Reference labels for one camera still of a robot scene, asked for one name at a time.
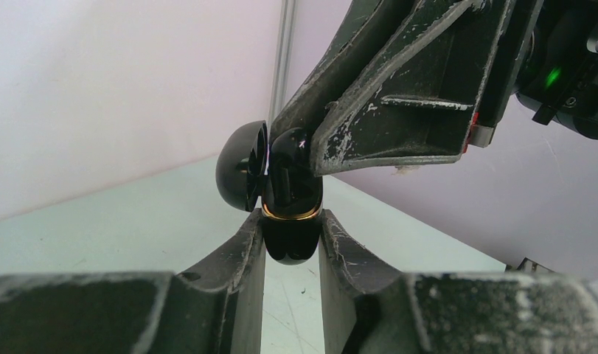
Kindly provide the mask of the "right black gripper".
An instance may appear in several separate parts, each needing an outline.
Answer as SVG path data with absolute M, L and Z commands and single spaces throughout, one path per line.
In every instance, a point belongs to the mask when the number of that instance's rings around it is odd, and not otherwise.
M 320 176 L 457 162 L 490 145 L 542 1 L 413 1 L 316 129 Z

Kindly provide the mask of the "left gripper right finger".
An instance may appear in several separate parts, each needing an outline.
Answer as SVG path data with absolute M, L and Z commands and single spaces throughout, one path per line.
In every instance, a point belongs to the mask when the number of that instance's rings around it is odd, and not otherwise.
M 321 216 L 327 353 L 598 353 L 598 296 L 565 274 L 409 273 Z

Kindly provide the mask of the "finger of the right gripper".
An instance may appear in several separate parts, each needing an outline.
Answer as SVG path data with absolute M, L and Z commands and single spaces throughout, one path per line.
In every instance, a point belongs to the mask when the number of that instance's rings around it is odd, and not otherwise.
M 428 46 L 427 1 L 353 1 L 325 56 L 269 127 L 324 145 Z

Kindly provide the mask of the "black earbud charging case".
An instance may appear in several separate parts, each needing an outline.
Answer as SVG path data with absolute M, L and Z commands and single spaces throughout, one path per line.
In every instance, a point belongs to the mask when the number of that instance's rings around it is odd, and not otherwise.
M 266 123 L 256 121 L 229 137 L 216 164 L 221 198 L 246 212 L 261 204 L 266 250 L 287 266 L 309 260 L 321 233 L 323 181 L 310 170 L 309 155 L 306 130 L 291 128 L 270 140 Z

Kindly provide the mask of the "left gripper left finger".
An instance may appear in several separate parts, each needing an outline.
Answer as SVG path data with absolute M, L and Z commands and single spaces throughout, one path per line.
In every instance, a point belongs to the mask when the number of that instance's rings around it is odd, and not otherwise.
M 0 276 L 0 353 L 258 353 L 262 221 L 177 274 Z

